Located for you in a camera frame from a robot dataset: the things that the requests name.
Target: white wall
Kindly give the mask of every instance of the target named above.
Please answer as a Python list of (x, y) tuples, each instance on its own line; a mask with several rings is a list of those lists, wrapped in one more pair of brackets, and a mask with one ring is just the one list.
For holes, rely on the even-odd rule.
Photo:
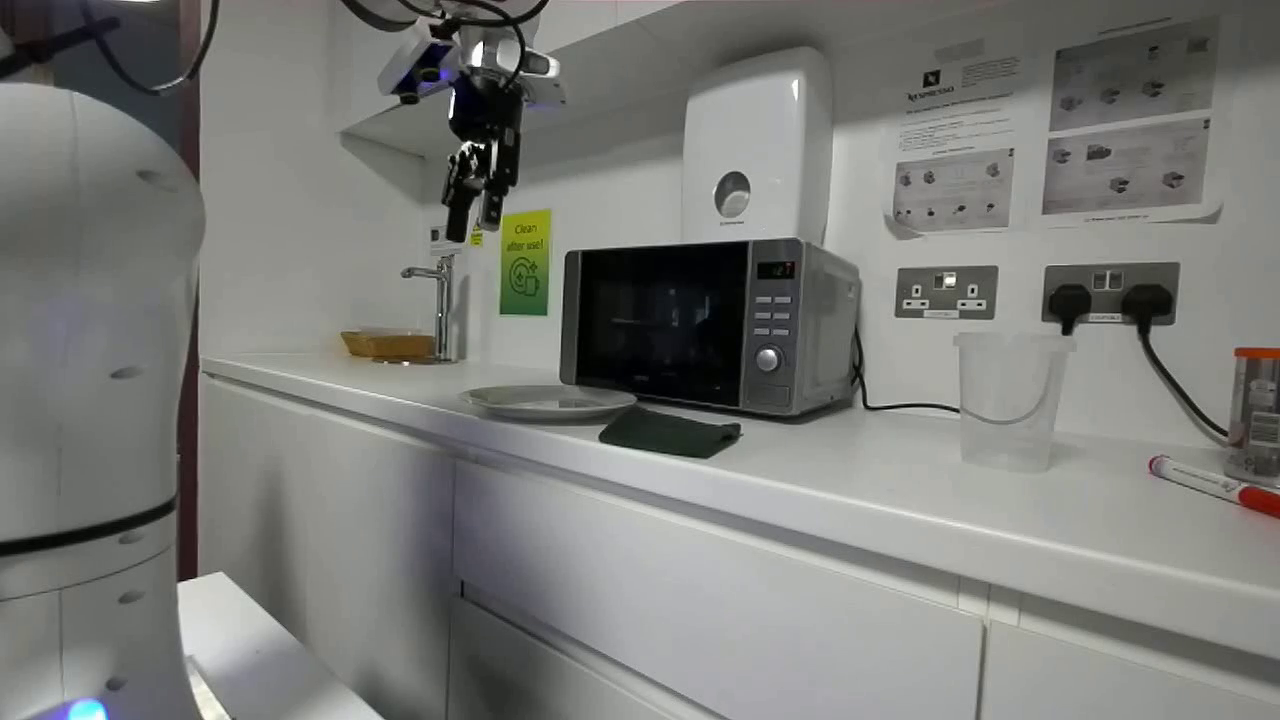
[[(1233, 132), (1214, 149), (1214, 159), (1226, 164), (1220, 224), (1087, 224), (892, 242), (879, 219), (885, 177), (892, 172), (885, 136), (894, 119), (885, 75), (905, 60), (914, 63), (919, 50), (1000, 34), (1024, 38), (1031, 58), (1046, 63), (1046, 50), (1064, 38), (1183, 3), (1195, 7), (1195, 0), (971, 0), (964, 3), (967, 13), (919, 21), (914, 34), (824, 50), (834, 67), (826, 247), (864, 273), (874, 402), (954, 402), (950, 335), (964, 329), (1039, 329), (1042, 263), (1179, 261), (1179, 322), (1157, 335), (1157, 349), (1211, 418), (1226, 418), (1233, 349), (1280, 344), (1280, 322), (1271, 318), (1280, 306), (1271, 283), (1271, 268), (1280, 268), (1271, 224), (1280, 186), (1280, 144), (1271, 139), (1280, 130), (1277, 3), (1201, 0), (1201, 7), (1240, 7), (1226, 13), (1240, 21), (1240, 38), (1226, 34), (1237, 67), (1223, 75)], [(206, 355), (335, 349), (335, 329), (350, 326), (426, 326), (426, 288), (402, 288), (394, 273), (422, 261), (422, 232), (444, 217), (374, 179), (324, 130), (324, 38), (326, 13), (311, 0), (229, 0), (203, 108), (210, 199), (203, 255)], [(1042, 84), (1031, 84), (1020, 103), (1042, 103), (1042, 93)], [(678, 100), (668, 100), (528, 132), (525, 179), (507, 207), (556, 207), (556, 261), (562, 247), (584, 246), (675, 242), (678, 113)], [(892, 283), (905, 263), (1000, 263), (1000, 322), (894, 322)], [(497, 322), (497, 242), (476, 255), (476, 268), (484, 273), (484, 340), (476, 355), (556, 369), (556, 275), (552, 322)], [(1067, 432), (1201, 444), (1145, 369), (1126, 329), (1080, 329), (1060, 426)]]

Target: white appliance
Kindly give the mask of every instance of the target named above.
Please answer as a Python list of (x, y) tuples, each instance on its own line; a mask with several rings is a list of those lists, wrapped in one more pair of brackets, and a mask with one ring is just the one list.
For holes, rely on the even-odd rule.
[(197, 718), (174, 405), (203, 203), (146, 130), (0, 84), (0, 718)]
[(833, 75), (813, 50), (704, 75), (682, 108), (682, 242), (826, 232)]

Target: wall socket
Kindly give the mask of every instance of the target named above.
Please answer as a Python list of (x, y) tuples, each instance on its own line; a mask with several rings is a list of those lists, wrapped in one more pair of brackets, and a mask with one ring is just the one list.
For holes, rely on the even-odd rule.
[(995, 263), (976, 268), (900, 268), (894, 318), (928, 322), (993, 322), (995, 318)]
[(1122, 293), (1134, 283), (1160, 283), (1171, 297), (1171, 313), (1157, 318), (1157, 326), (1171, 326), (1175, 322), (1175, 275), (1179, 275), (1179, 263), (1046, 263), (1039, 322), (1051, 326), (1046, 297), (1055, 288), (1080, 283), (1092, 297), (1092, 313), (1080, 318), (1080, 326), (1122, 326), (1122, 318), (1120, 318)]

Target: green cloth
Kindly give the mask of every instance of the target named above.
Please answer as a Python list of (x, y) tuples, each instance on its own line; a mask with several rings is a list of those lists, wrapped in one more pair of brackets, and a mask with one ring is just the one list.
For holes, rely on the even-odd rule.
[(694, 426), (694, 422), (660, 418), (649, 408), (629, 408), (600, 432), (605, 444), (644, 448), (663, 455), (714, 455), (741, 435), (743, 435), (741, 426)]

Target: white robot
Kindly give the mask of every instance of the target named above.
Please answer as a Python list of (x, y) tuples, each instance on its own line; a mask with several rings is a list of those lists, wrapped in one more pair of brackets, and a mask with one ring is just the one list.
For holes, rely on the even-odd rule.
[[(453, 242), (476, 197), (497, 224), (525, 103), (558, 100), (558, 63), (521, 34), (542, 0), (521, 17), (437, 0), (392, 24), (344, 3), (410, 28), (385, 71), (392, 97), (453, 93)], [(0, 82), (117, 28), (82, 3), (82, 28), (53, 42), (0, 34)], [(165, 139), (100, 100), (0, 84), (0, 720), (200, 718), (174, 628), (174, 405), (200, 242), (200, 187)]]

